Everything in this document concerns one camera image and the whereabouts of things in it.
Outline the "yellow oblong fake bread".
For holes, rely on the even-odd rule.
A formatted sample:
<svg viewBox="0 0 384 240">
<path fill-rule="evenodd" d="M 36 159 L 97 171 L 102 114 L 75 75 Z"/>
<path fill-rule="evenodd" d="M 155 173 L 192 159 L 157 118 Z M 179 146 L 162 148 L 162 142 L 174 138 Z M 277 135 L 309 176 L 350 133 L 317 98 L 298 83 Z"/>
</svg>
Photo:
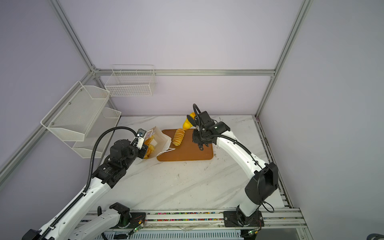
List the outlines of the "yellow oblong fake bread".
<svg viewBox="0 0 384 240">
<path fill-rule="evenodd" d="M 189 130 L 190 128 L 195 127 L 197 125 L 195 121 L 195 117 L 196 117 L 195 113 L 191 113 L 187 115 L 186 120 L 183 123 L 183 130 L 185 131 Z"/>
</svg>

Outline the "yellow ridged fake bread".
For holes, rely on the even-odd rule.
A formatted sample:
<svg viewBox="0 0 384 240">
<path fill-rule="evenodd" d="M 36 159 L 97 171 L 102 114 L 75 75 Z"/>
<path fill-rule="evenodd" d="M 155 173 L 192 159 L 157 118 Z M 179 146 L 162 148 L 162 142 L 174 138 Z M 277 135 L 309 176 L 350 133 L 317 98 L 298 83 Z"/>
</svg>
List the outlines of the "yellow ridged fake bread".
<svg viewBox="0 0 384 240">
<path fill-rule="evenodd" d="M 184 139 L 184 136 L 185 136 L 185 130 L 183 129 L 177 129 L 175 131 L 175 134 L 174 134 L 174 137 L 173 137 L 173 140 L 172 140 L 172 144 L 176 147 L 180 146 L 181 143 L 183 142 L 183 139 Z"/>
</svg>

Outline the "cartoon animal paper gift bag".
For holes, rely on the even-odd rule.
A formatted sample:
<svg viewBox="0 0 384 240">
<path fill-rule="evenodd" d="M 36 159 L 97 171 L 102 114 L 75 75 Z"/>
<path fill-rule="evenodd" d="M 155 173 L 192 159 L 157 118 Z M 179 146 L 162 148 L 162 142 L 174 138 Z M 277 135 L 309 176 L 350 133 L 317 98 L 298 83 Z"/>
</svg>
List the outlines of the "cartoon animal paper gift bag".
<svg viewBox="0 0 384 240">
<path fill-rule="evenodd" d="M 165 135 L 158 127 L 153 127 L 147 132 L 145 141 L 151 136 L 154 136 L 154 140 L 151 144 L 155 147 L 155 151 L 152 152 L 148 159 L 157 158 L 163 153 L 176 149 L 175 147 L 171 147 L 172 139 Z"/>
</svg>

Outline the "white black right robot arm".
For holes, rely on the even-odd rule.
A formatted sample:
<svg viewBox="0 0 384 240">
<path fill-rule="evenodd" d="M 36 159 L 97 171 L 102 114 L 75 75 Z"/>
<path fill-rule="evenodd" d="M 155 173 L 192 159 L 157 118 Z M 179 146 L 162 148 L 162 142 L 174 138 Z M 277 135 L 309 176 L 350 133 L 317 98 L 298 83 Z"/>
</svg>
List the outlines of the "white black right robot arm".
<svg viewBox="0 0 384 240">
<path fill-rule="evenodd" d="M 186 123 L 195 127 L 193 143 L 202 151 L 209 144 L 216 145 L 229 154 L 245 172 L 249 179 L 245 187 L 245 200 L 236 209 L 237 225 L 249 226 L 257 219 L 255 213 L 266 204 L 266 199 L 279 187 L 278 167 L 274 163 L 267 163 L 253 154 L 243 145 L 224 122 L 217 122 L 198 108 L 187 115 Z"/>
</svg>

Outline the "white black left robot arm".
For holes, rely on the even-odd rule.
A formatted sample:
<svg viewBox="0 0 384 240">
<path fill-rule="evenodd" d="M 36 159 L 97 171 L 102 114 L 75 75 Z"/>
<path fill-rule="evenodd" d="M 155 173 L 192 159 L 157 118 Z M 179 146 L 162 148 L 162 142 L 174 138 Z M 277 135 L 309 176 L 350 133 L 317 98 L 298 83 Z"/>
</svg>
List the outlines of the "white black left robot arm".
<svg viewBox="0 0 384 240">
<path fill-rule="evenodd" d="M 39 230 L 29 230 L 24 240 L 93 240 L 110 228 L 131 229 L 134 233 L 142 227 L 145 213 L 132 215 L 130 208 L 120 203 L 110 205 L 103 213 L 90 222 L 78 226 L 89 210 L 109 192 L 126 174 L 137 158 L 144 158 L 148 146 L 143 141 L 132 144 L 120 140 L 111 147 L 106 162 L 92 174 L 82 191 L 51 221 Z"/>
</svg>

